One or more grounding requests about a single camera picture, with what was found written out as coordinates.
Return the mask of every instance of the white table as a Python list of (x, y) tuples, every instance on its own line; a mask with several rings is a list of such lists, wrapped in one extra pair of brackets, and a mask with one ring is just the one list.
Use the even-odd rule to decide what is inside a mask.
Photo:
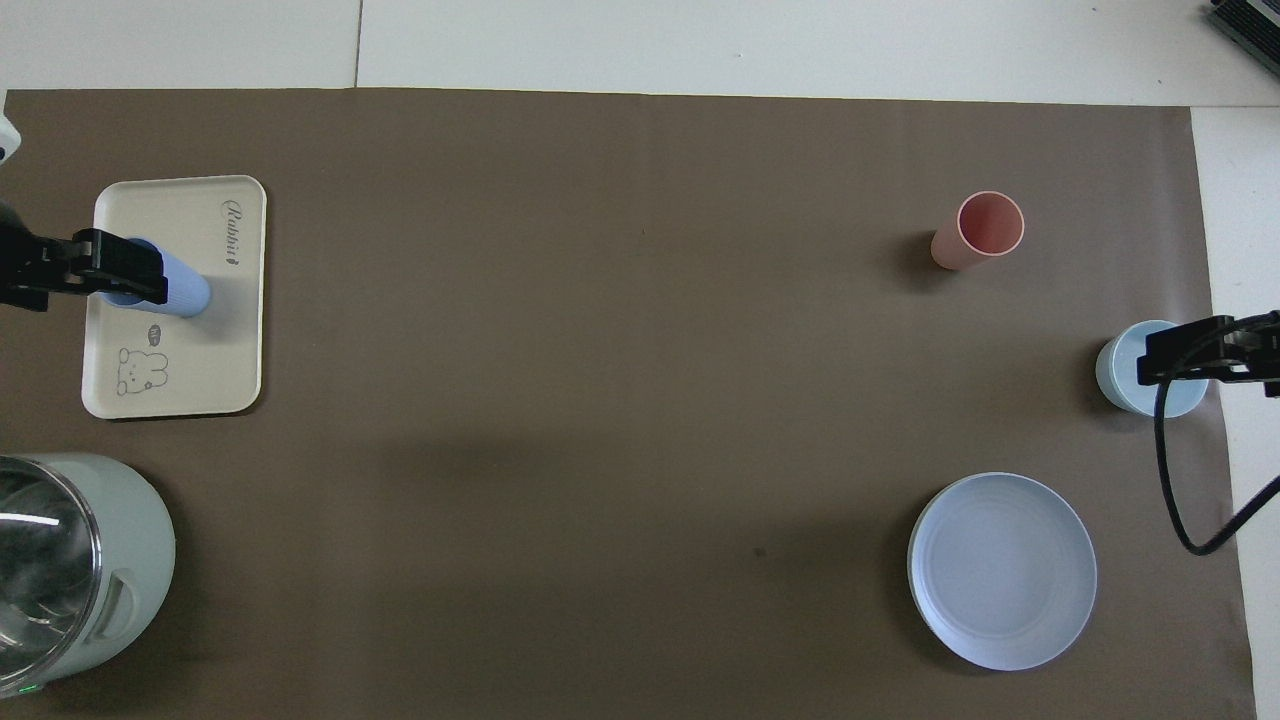
[[(1213, 307), (1248, 315), (1280, 306), (1280, 78), (1206, 6), (0, 0), (0, 104), (3, 88), (404, 86), (1187, 105)], [(1239, 506), (1280, 471), (1280, 401), (1225, 387), (1222, 410)], [(1258, 715), (1280, 719), (1280, 507), (1239, 546)]]

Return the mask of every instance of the pink cup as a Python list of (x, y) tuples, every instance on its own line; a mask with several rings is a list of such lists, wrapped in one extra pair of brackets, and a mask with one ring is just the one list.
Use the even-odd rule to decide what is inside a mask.
[(992, 258), (1009, 255), (1023, 241), (1023, 210), (1007, 195), (984, 190), (960, 204), (955, 219), (933, 234), (933, 261), (948, 270), (964, 270)]

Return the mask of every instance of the black device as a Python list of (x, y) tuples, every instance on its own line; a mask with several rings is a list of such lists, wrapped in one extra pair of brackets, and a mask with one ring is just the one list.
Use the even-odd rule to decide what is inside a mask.
[(1208, 542), (1192, 542), (1183, 525), (1169, 479), (1165, 452), (1165, 402), (1175, 380), (1216, 379), (1224, 383), (1261, 382), (1267, 397), (1280, 397), (1280, 310), (1235, 319), (1215, 315), (1147, 336), (1147, 354), (1138, 359), (1138, 382), (1156, 391), (1156, 464), (1160, 487), (1174, 523), (1174, 533), (1192, 555), (1208, 555), (1239, 530), (1263, 505), (1280, 493), (1280, 477), (1262, 488)]
[(169, 281), (154, 247), (97, 228), (69, 241), (41, 237), (0, 201), (0, 302), (42, 313), (50, 292), (111, 292), (164, 305)]
[(1280, 76), (1280, 0), (1213, 0), (1206, 19)]

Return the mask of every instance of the kettle handle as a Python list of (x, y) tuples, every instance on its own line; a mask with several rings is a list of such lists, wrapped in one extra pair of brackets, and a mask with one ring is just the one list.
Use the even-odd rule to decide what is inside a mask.
[(102, 614), (87, 641), (114, 641), (133, 626), (138, 619), (137, 580), (131, 570), (113, 570), (106, 583), (106, 600), (102, 601)]

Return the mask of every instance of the black cable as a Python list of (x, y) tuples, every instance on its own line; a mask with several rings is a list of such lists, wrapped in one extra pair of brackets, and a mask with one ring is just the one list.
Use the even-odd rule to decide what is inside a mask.
[(1156, 464), (1160, 468), (1160, 489), (1165, 495), (1165, 506), (1169, 509), (1169, 519), (1174, 521), (1174, 532), (1178, 534), (1178, 541), (1192, 555), (1208, 555), (1231, 539), (1231, 536), (1244, 527), (1258, 510), (1262, 510), (1262, 506), (1275, 497), (1276, 493), (1280, 493), (1280, 477), (1272, 479), (1254, 495), (1208, 542), (1204, 544), (1192, 542), (1192, 538), (1187, 534), (1187, 528), (1183, 525), (1181, 514), (1178, 511), (1178, 501), (1174, 500), (1174, 488), (1169, 480), (1169, 459), (1165, 456), (1165, 402), (1169, 400), (1169, 386), (1172, 384), (1178, 373), (1181, 373), (1187, 368), (1187, 363), (1190, 361), (1192, 356), (1208, 347), (1210, 343), (1234, 332), (1249, 331), (1261, 325), (1274, 325), (1276, 323), (1280, 323), (1280, 310), (1272, 310), (1265, 315), (1242, 318), (1203, 334), (1190, 345), (1187, 352), (1174, 361), (1169, 373), (1160, 379), (1160, 387), (1156, 389)]

